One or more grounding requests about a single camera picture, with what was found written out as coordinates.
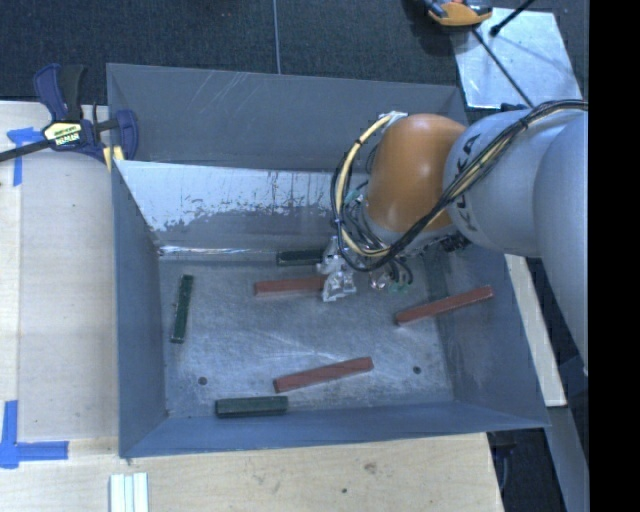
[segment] black tripod leg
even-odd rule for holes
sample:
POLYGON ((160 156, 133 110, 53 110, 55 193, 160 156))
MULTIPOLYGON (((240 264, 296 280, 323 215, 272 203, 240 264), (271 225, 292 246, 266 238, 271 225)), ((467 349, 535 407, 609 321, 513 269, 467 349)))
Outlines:
POLYGON ((482 39, 482 35, 478 32, 478 30, 474 28, 471 32, 473 33, 474 36, 476 36, 476 39, 480 42, 480 44, 484 47, 484 49, 487 50, 489 57, 491 57, 493 59, 493 62, 497 64, 497 66, 500 68, 500 71, 502 71, 502 73, 507 78, 507 80, 509 80, 509 83, 513 85, 514 89, 518 91, 518 94, 522 97, 522 99, 527 102, 527 105, 533 108, 533 103, 531 103, 531 100, 529 99, 529 97, 524 93, 522 89, 520 89, 520 87, 518 87, 518 84, 515 82, 515 80, 511 78, 511 75, 509 74, 509 72, 498 60, 498 57, 496 57, 496 54, 491 51, 491 48, 489 48, 485 40, 482 39))
POLYGON ((493 27, 491 27, 491 30, 489 30, 489 34, 492 35, 492 36, 497 36, 498 32, 500 32, 502 30, 502 28, 507 23, 509 23, 516 16, 518 16, 518 14, 520 14, 522 11, 524 11, 527 7, 529 7, 535 1, 536 0, 527 0, 520 7, 518 7, 515 11, 513 11, 511 14, 509 14, 509 16, 507 16, 505 19, 503 19, 500 23, 498 23, 497 25, 494 25, 493 27))

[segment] black cable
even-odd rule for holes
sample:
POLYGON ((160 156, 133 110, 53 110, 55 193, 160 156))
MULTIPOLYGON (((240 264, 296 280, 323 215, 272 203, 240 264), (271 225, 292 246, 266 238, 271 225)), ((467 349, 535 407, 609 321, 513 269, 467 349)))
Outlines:
POLYGON ((338 249, 340 250, 340 255, 344 259, 344 261, 349 265, 353 270, 358 272, 366 272, 367 268, 359 265, 357 262, 353 261, 351 257, 346 253, 344 248, 344 240, 342 238, 342 230, 340 226, 338 226, 338 249))
MULTIPOLYGON (((353 210, 355 210, 356 208, 358 208, 359 205, 356 204, 355 206, 353 206, 353 210)), ((362 243, 369 245, 371 247, 373 247, 374 249, 379 249, 381 248, 381 245, 379 244, 379 242, 377 242, 375 240, 374 237, 370 236, 368 234, 368 231, 366 231, 362 226, 360 226, 360 224, 358 224, 358 214, 354 214, 351 210, 350 207, 346 207, 344 209, 344 220, 345 220, 345 224, 348 225, 348 227, 350 227, 351 229, 347 229, 347 231, 353 232, 355 231, 356 234, 360 237, 360 240, 362 241, 362 243)))
POLYGON ((514 81, 513 78, 511 78, 511 75, 505 69, 505 67, 502 65, 502 63, 498 60, 498 57, 496 57, 495 53, 493 53, 493 51, 491 51, 491 48, 489 48, 487 43, 484 42, 484 39, 482 38, 482 36, 478 32, 478 29, 474 28, 471 31, 473 32, 473 35, 476 36, 476 39, 478 41, 480 41, 480 44, 482 46, 484 46, 484 49, 487 50, 487 53, 489 54, 489 57, 491 57, 493 59, 493 61, 498 65, 498 67, 500 68, 500 71, 502 71, 502 73, 507 78, 507 80, 509 80, 509 82, 511 83, 511 85, 513 85, 515 90, 518 91, 518 94, 520 96, 522 96, 522 99, 524 99, 524 101, 526 101, 527 105, 529 105, 531 108, 533 108, 533 103, 531 102, 529 97, 523 92, 522 89, 520 89, 520 87, 518 87, 518 84, 514 81))
POLYGON ((338 167, 336 168, 336 170, 333 173, 333 176, 331 176, 331 185, 329 188, 329 198, 331 199, 331 211, 333 212, 334 215, 334 222, 338 222, 338 216, 337 216, 337 207, 336 207, 336 181, 338 179, 338 174, 340 174, 340 169, 342 168, 345 159, 347 158, 347 154, 345 153, 342 158, 340 159, 340 162, 338 163, 338 167))
POLYGON ((527 7, 529 7, 533 2, 535 2, 535 0, 527 0, 520 7, 518 7, 515 11, 513 11, 511 14, 509 14, 509 16, 507 16, 505 19, 503 19, 500 23, 498 23, 497 25, 494 25, 493 27, 491 27, 491 30, 489 30, 489 35, 491 35, 492 37, 497 36, 498 32, 500 32, 513 18, 518 16, 522 11, 524 11, 527 7))
POLYGON ((362 203, 356 203, 353 209, 354 210, 358 209, 358 212, 352 213, 351 211, 349 211, 349 208, 347 207, 345 209, 345 213, 348 215, 349 220, 351 220, 351 222, 355 224, 355 229, 357 230, 357 233, 360 235, 360 237, 363 240, 365 240, 365 243, 369 246, 368 247, 369 249, 374 249, 374 250, 384 249, 384 243, 382 242, 382 240, 380 240, 380 238, 378 238, 371 231, 371 228, 367 224, 366 219, 360 217, 359 210, 361 208, 362 208, 362 203))
POLYGON ((373 159, 375 158, 377 152, 378 152, 378 144, 376 144, 374 148, 371 150, 371 152, 369 153, 369 156, 367 157, 367 161, 364 164, 364 170, 366 171, 367 174, 371 174, 373 159))
POLYGON ((502 459, 502 478, 500 478, 500 492, 504 493, 504 489, 507 487, 509 481, 509 457, 503 457, 502 459))
POLYGON ((394 283, 397 283, 400 280, 400 272, 398 271, 397 260, 391 260, 388 265, 391 269, 391 280, 394 283))
POLYGON ((273 32, 274 42, 276 46, 276 71, 282 74, 282 66, 280 65, 280 34, 278 31, 278 0, 273 0, 273 32))
POLYGON ((549 116, 559 110, 563 109, 575 109, 580 108, 583 110, 587 109, 587 103, 580 100, 562 100, 558 102, 547 102, 539 105, 537 108, 531 110, 529 114, 525 115, 521 120, 516 121, 515 123, 509 125, 505 128, 488 146, 484 148, 473 160, 469 163, 465 168, 460 172, 460 174, 453 180, 453 182, 447 187, 447 189, 443 192, 441 197, 436 202, 435 206, 431 209, 427 215, 425 215, 422 219, 418 220, 399 240, 397 240, 390 248, 389 253, 386 256, 380 258, 380 265, 384 265, 386 263, 385 260, 388 258, 393 258, 400 251, 404 250, 414 239, 415 237, 435 218, 436 215, 440 213, 442 209, 448 206, 450 203, 455 201, 462 193, 467 191, 471 185, 477 183, 480 179, 488 174, 488 172, 493 168, 497 159, 506 151, 506 149, 510 146, 511 142, 515 138, 515 136, 522 131, 526 130, 528 125, 534 123, 535 121, 549 116), (503 144, 500 152, 494 156, 490 161, 482 164, 482 160, 498 145, 503 144), (480 169, 482 172, 479 173, 478 177, 476 177, 470 185, 464 188, 461 192, 454 193, 455 188, 466 179, 468 171, 473 169, 473 167, 480 165, 480 169))

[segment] yellow cable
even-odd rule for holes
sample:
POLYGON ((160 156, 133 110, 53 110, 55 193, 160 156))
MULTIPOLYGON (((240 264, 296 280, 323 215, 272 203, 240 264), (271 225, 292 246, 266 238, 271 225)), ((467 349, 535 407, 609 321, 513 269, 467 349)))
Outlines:
POLYGON ((495 148, 490 150, 484 156, 484 158, 482 158, 482 160, 480 162, 478 162, 478 164, 476 164, 474 166, 473 169, 468 170, 467 173, 465 174, 464 178, 462 179, 462 181, 460 183, 458 183, 458 185, 456 186, 455 190, 452 192, 452 195, 454 197, 458 197, 459 195, 464 194, 464 192, 467 190, 467 188, 469 188, 473 184, 472 180, 475 177, 475 175, 478 174, 478 172, 480 171, 482 166, 485 163, 487 163, 488 161, 490 161, 491 159, 493 159, 494 155, 496 153, 498 153, 499 151, 501 151, 502 148, 506 145, 507 142, 508 142, 507 140, 501 142, 498 146, 496 146, 495 148))
MULTIPOLYGON (((338 213, 338 216, 340 216, 340 214, 342 213, 342 193, 347 180, 347 175, 349 174, 349 168, 351 167, 351 163, 353 162, 353 159, 355 158, 358 151, 360 151, 360 147, 367 141, 367 139, 381 126, 384 126, 385 124, 387 124, 391 120, 391 117, 392 116, 384 116, 378 119, 378 121, 376 121, 375 123, 373 123, 360 136, 360 138, 355 142, 355 144, 351 146, 349 153, 347 153, 347 156, 344 159, 344 163, 342 164, 342 168, 340 169, 338 180, 336 182, 335 198, 336 198, 336 211, 338 213)), ((361 247, 358 246, 358 244, 356 244, 351 239, 351 237, 349 236, 349 233, 347 233, 347 231, 342 226, 340 226, 340 231, 345 243, 360 256, 369 256, 369 257, 384 256, 389 252, 389 248, 377 249, 375 251, 362 249, 361 247)))

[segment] red stick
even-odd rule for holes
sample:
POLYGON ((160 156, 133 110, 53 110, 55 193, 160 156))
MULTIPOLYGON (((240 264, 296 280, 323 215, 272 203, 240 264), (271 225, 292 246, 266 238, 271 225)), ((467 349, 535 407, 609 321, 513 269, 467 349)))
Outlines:
POLYGON ((285 375, 278 377, 273 381, 273 387, 276 393, 284 393, 292 389, 303 388, 313 384, 329 382, 349 375, 368 372, 373 369, 373 361, 370 357, 360 357, 358 359, 350 359, 341 363, 321 366, 313 370, 307 370, 300 373, 285 375))
POLYGON ((271 295, 293 295, 303 292, 319 292, 324 288, 327 276, 301 277, 298 279, 278 279, 276 281, 258 281, 253 285, 258 297, 271 295))
POLYGON ((493 288, 491 286, 483 286, 476 288, 468 292, 460 293, 458 295, 452 295, 446 299, 436 300, 417 306, 412 309, 406 309, 400 313, 396 313, 396 323, 398 325, 405 325, 416 320, 428 318, 442 313, 448 313, 454 309, 470 306, 477 302, 482 302, 493 297, 493 288))

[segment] dark green block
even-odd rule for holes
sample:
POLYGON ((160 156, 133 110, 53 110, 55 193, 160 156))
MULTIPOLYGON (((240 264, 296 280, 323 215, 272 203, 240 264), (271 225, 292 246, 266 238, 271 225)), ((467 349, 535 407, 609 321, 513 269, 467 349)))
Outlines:
POLYGON ((306 249, 300 251, 280 251, 276 263, 280 267, 297 267, 322 263, 324 249, 306 249))
POLYGON ((187 316, 189 314, 189 302, 191 300, 191 289, 193 287, 193 276, 183 275, 180 279, 180 291, 178 293, 178 307, 176 309, 176 323, 173 326, 172 343, 184 343, 184 336, 187 330, 187 316))
POLYGON ((216 400, 216 415, 219 418, 274 416, 284 414, 288 408, 289 398, 286 396, 223 398, 216 400))

